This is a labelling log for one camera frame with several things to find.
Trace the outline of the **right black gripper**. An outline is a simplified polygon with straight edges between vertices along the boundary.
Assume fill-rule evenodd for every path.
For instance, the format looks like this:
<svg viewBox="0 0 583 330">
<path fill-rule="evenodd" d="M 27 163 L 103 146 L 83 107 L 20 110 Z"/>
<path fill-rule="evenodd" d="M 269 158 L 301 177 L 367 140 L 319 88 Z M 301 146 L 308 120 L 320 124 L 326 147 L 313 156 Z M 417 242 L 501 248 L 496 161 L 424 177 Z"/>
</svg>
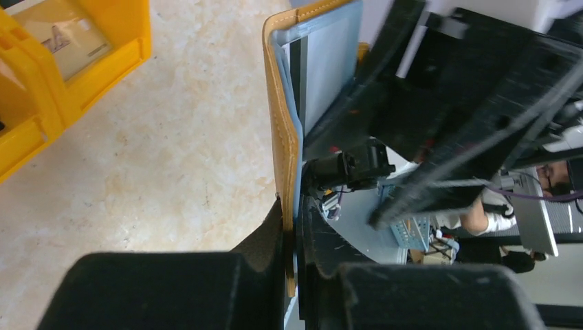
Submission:
<svg viewBox="0 0 583 330">
<path fill-rule="evenodd" d="M 396 3 L 402 46 L 414 49 L 397 61 L 396 151 L 407 160 L 436 153 L 371 213 L 376 229 L 468 208 L 500 168 L 559 140 L 581 114 L 581 12 L 543 34 L 488 15 L 484 1 L 443 14 L 429 5 Z"/>
</svg>

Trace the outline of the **card with black stripe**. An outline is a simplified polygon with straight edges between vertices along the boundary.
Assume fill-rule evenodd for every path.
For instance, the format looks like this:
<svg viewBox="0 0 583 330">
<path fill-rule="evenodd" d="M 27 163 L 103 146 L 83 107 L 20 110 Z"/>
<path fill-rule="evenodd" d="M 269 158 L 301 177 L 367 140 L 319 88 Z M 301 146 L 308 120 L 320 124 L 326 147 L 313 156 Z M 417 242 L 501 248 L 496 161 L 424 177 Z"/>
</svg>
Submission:
<svg viewBox="0 0 583 330">
<path fill-rule="evenodd" d="M 358 52 L 358 28 L 342 19 L 307 35 L 304 131 L 310 132 L 353 77 Z"/>
</svg>

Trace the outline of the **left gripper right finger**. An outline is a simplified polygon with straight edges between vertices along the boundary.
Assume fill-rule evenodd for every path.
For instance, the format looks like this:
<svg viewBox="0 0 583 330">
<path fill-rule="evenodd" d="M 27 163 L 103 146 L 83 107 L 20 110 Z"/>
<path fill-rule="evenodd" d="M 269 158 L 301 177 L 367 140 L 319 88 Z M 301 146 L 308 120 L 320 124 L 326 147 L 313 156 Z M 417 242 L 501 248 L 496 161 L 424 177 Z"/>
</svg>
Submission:
<svg viewBox="0 0 583 330">
<path fill-rule="evenodd" d="M 311 197 L 296 223 L 299 316 L 308 329 L 544 329 L 514 274 L 493 265 L 379 264 Z"/>
</svg>

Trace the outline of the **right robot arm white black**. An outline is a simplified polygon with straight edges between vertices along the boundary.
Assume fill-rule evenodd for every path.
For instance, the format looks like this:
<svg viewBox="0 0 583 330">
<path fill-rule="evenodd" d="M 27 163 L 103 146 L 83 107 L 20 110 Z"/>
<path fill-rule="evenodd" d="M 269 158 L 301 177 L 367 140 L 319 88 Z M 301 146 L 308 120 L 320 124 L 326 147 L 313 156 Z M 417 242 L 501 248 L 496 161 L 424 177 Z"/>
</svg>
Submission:
<svg viewBox="0 0 583 330">
<path fill-rule="evenodd" d="M 560 131 L 581 87 L 581 37 L 396 1 L 354 78 L 305 138 L 312 182 L 371 188 L 395 169 L 390 148 L 418 167 L 372 211 L 370 226 L 465 209 L 500 168 Z"/>
</svg>

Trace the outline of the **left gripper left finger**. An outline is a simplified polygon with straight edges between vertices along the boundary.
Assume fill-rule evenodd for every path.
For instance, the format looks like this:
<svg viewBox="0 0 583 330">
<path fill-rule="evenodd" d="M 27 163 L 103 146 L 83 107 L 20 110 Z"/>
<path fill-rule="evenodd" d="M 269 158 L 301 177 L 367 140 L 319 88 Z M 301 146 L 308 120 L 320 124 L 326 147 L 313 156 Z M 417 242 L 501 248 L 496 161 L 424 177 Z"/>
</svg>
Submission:
<svg viewBox="0 0 583 330">
<path fill-rule="evenodd" d="M 282 329 L 282 208 L 227 252 L 99 252 L 78 259 L 39 329 Z"/>
</svg>

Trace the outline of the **yellow double storage bin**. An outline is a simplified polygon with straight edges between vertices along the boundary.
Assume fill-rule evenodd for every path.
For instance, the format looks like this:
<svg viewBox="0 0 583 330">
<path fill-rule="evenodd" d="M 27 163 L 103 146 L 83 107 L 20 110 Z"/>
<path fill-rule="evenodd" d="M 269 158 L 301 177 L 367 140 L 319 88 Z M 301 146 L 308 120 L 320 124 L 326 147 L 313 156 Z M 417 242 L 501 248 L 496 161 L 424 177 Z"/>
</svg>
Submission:
<svg viewBox="0 0 583 330">
<path fill-rule="evenodd" d="M 54 57 L 1 2 L 1 178 L 56 141 L 152 54 L 148 1 L 72 1 L 113 49 L 69 80 Z"/>
</svg>

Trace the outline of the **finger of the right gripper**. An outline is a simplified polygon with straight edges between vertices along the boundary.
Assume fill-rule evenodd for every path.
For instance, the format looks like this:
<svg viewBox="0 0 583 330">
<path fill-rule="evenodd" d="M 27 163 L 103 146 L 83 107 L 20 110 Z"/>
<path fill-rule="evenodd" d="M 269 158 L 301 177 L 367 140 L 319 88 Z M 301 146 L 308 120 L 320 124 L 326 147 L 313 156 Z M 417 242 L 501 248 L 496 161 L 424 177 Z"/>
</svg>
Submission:
<svg viewBox="0 0 583 330">
<path fill-rule="evenodd" d="M 372 50 L 307 134 L 304 158 L 374 138 L 407 160 L 425 160 L 454 141 L 454 106 L 441 92 L 452 14 L 447 1 L 395 1 Z"/>
</svg>

